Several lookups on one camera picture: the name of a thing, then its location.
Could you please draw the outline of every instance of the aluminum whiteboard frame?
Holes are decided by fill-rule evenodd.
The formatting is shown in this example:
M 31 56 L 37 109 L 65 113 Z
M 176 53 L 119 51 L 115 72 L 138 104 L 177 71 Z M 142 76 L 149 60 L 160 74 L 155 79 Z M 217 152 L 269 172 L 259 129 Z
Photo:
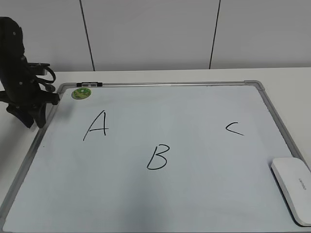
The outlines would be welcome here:
M 284 138 L 285 143 L 287 144 L 291 154 L 295 158 L 299 158 L 306 164 L 306 161 L 301 156 L 301 153 L 293 141 L 291 135 L 289 134 L 288 130 L 286 129 L 283 121 L 281 120 L 280 116 L 278 115 L 276 109 L 274 108 L 273 104 L 271 103 L 269 97 L 267 96 L 267 93 L 265 92 L 265 89 L 261 82 L 256 80 L 245 80 L 240 82 L 191 82 L 191 83 L 98 83 L 98 82 L 82 82 L 82 83 L 63 83 L 59 86 L 57 93 L 60 95 L 60 98 L 62 98 L 64 92 L 69 88 L 77 88 L 77 87 L 90 87 L 90 88 L 112 88 L 112 87 L 160 87 L 160 86 L 254 86 L 260 96 L 262 97 L 263 102 L 267 106 L 274 122 L 276 123 L 276 126 L 278 127 L 281 135 Z M 15 197 L 19 191 L 19 188 L 21 187 L 27 172 L 32 164 L 32 161 L 35 157 L 35 154 L 39 148 L 39 145 L 42 141 L 42 138 L 44 137 L 44 134 L 52 121 L 55 112 L 57 110 L 58 105 L 53 106 L 47 116 L 47 122 L 45 126 L 42 129 L 39 129 L 38 133 L 36 134 L 18 172 L 15 176 L 11 187 L 6 194 L 4 201 L 0 207 L 0 233 L 10 233 L 10 232 L 4 232 L 3 226 L 6 220 L 6 217 L 11 209 L 11 206 L 15 200 Z

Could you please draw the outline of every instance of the round sticker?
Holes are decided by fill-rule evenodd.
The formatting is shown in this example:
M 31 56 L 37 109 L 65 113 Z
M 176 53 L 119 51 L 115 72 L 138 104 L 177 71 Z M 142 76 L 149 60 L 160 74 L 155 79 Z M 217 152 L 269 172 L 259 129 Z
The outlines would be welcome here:
M 91 95 L 91 90 L 86 87 L 81 87 L 72 92 L 71 96 L 76 100 L 83 100 Z

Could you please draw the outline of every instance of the gray wall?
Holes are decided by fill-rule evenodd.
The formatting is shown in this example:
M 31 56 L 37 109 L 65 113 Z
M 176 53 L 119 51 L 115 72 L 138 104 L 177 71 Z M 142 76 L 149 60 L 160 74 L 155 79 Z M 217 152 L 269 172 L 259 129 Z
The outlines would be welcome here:
M 29 62 L 51 63 L 55 71 L 311 64 L 310 0 L 221 0 L 215 37 L 219 0 L 81 0 L 81 5 L 0 0 L 0 16 L 23 28 Z

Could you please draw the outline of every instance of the whiteboard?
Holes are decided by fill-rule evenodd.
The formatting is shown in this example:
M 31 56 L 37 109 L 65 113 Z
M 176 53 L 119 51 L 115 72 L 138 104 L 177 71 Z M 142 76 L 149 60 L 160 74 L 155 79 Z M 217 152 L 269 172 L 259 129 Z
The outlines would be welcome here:
M 73 90 L 5 232 L 311 230 L 294 223 L 270 170 L 292 154 L 254 86 L 92 88 L 84 100 Z

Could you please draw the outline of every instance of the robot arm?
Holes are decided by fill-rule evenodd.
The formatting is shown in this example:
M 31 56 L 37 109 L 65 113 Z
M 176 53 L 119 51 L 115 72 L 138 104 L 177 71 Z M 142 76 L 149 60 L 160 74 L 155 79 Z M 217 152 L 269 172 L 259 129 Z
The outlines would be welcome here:
M 34 121 L 42 128 L 46 123 L 46 104 L 57 105 L 59 96 L 51 84 L 55 74 L 50 64 L 28 63 L 24 56 L 23 32 L 19 25 L 8 17 L 0 17 L 0 101 L 8 103 L 6 111 L 16 116 L 28 128 Z M 48 71 L 53 81 L 38 78 Z

